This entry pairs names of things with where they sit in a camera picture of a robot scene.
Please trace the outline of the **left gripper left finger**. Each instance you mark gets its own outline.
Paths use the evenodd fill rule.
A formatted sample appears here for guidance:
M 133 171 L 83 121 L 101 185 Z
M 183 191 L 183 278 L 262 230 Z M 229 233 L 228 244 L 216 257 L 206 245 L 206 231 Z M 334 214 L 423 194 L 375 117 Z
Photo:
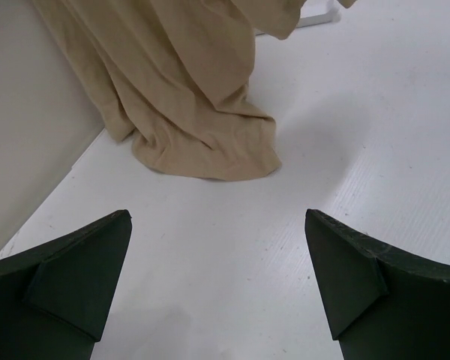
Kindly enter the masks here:
M 0 359 L 90 359 L 132 233 L 115 211 L 0 260 Z

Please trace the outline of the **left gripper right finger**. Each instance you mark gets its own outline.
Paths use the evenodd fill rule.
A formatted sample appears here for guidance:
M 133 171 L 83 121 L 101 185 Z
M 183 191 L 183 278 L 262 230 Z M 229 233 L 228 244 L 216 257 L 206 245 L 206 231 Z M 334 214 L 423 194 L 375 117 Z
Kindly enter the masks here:
M 450 359 L 450 265 L 309 209 L 304 231 L 344 359 Z

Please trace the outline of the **beige t shirt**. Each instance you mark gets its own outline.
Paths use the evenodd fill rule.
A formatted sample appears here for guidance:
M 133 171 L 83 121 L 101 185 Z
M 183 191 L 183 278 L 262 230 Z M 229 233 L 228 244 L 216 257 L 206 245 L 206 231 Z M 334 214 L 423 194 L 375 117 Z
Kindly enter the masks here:
M 275 120 L 248 102 L 255 33 L 284 40 L 302 1 L 36 1 L 117 142 L 174 176 L 266 177 Z

